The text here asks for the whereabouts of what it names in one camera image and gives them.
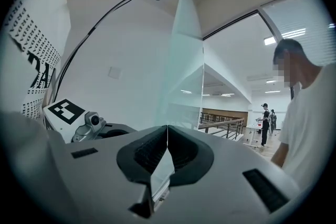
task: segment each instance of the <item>metal railing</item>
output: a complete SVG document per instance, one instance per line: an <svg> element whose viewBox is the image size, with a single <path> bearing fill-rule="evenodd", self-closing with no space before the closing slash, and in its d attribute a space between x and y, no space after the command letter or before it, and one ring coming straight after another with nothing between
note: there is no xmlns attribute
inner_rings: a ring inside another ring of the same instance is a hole
<svg viewBox="0 0 336 224"><path fill-rule="evenodd" d="M215 115L215 114L209 114L201 112L201 116L199 117L200 124L203 123L218 123L218 122L225 122L225 121L231 121L231 120L238 120L237 117L231 117L231 116L222 116L222 115Z"/></svg>
<svg viewBox="0 0 336 224"><path fill-rule="evenodd" d="M220 132L224 132L224 134L220 135L220 137L226 136L226 138L231 138L235 136L235 140L236 140L237 135L243 133L243 125L244 125L244 119L236 119L236 120L216 122L216 123L210 123L210 124L200 124L198 126L198 129L199 130L205 129L205 133L209 133L209 128L216 127L221 130L218 132L211 133L212 135L220 133Z"/></svg>

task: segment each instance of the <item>glass panel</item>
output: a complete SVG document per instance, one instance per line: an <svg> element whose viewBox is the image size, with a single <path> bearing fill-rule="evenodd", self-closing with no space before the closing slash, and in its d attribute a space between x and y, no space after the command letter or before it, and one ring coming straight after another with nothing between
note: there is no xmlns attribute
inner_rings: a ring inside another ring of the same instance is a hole
<svg viewBox="0 0 336 224"><path fill-rule="evenodd" d="M203 99L204 108L225 111L222 115L227 116L226 120L232 118L231 111L248 112L245 125L257 126L259 122L257 119L263 118L265 112L261 105L267 103L268 110L273 109L276 113L277 129L281 129L291 100L290 89L285 87L283 78L273 70L272 60L276 43L267 43L266 40L270 37L272 32L263 18L259 14L254 14L224 28L206 40L205 53L212 50L213 55L221 58L227 71L225 79L230 84L204 85L204 94L210 94ZM242 89L251 93L251 103L241 94ZM234 95L222 96L223 93ZM251 140L247 143L253 142L253 146L260 145L262 142L260 136L256 136L258 143ZM276 136L273 139L272 153L280 143Z"/></svg>
<svg viewBox="0 0 336 224"><path fill-rule="evenodd" d="M193 0L179 0L156 125L170 124L198 129L203 74L203 39L197 11ZM172 173L174 165L167 150L151 177L153 195L164 193Z"/></svg>
<svg viewBox="0 0 336 224"><path fill-rule="evenodd" d="M320 0L283 0L263 9L283 38L301 43L313 64L336 62L334 24Z"/></svg>

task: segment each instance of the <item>black vent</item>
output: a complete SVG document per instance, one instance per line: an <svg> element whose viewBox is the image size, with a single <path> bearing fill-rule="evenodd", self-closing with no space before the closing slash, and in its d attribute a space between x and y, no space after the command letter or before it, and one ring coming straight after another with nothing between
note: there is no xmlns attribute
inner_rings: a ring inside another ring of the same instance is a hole
<svg viewBox="0 0 336 224"><path fill-rule="evenodd" d="M158 134L136 149L134 160L153 174L167 149L167 134Z"/></svg>
<svg viewBox="0 0 336 224"><path fill-rule="evenodd" d="M88 148L87 150L72 152L71 154L74 159L78 159L78 158L82 158L87 155L91 155L96 152L98 152L98 150L92 147L92 148Z"/></svg>
<svg viewBox="0 0 336 224"><path fill-rule="evenodd" d="M177 132L174 128L169 128L168 149L172 155L175 173L192 162L198 153L196 143Z"/></svg>
<svg viewBox="0 0 336 224"><path fill-rule="evenodd" d="M288 199L257 169L243 172L243 175L271 213L288 202Z"/></svg>

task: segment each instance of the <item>man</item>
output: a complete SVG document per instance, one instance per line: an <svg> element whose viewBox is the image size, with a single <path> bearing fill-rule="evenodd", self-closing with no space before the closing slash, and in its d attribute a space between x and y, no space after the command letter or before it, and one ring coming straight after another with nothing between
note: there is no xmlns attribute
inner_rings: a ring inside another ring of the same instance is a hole
<svg viewBox="0 0 336 224"><path fill-rule="evenodd" d="M67 0L14 0L0 34L0 111L41 121L69 31Z"/></svg>
<svg viewBox="0 0 336 224"><path fill-rule="evenodd" d="M318 179L334 146L336 65L314 65L293 39L279 42L273 63L288 86L300 83L302 88L288 106L281 144L271 161L305 190Z"/></svg>
<svg viewBox="0 0 336 224"><path fill-rule="evenodd" d="M269 122L268 122L268 117L269 117L269 111L268 111L268 104L263 104L262 107L264 108L264 117L263 117L263 127L262 127L262 132L261 132L261 145L264 146L267 141L267 131L269 129Z"/></svg>
<svg viewBox="0 0 336 224"><path fill-rule="evenodd" d="M277 116L275 115L274 109L271 109L271 134L277 128Z"/></svg>

